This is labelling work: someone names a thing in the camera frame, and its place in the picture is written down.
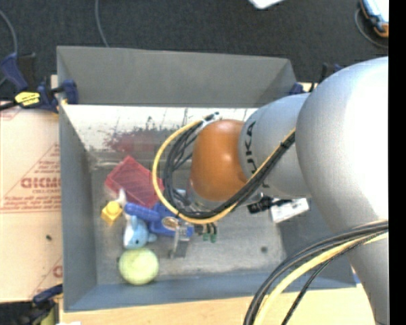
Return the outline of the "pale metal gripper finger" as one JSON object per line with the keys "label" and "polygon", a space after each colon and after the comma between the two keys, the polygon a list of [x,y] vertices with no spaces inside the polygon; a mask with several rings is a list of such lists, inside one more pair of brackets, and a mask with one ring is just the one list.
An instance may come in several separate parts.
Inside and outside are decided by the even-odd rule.
{"label": "pale metal gripper finger", "polygon": [[182,227],[177,232],[176,257],[186,256],[187,248],[190,242],[188,227]]}
{"label": "pale metal gripper finger", "polygon": [[174,235],[174,237],[173,237],[172,246],[171,246],[171,249],[170,249],[170,252],[169,252],[169,257],[170,257],[171,259],[174,259],[174,258],[177,256],[178,248],[179,248],[180,236],[181,236],[181,234],[180,234],[180,229],[177,228],[177,229],[175,230],[175,235]]}

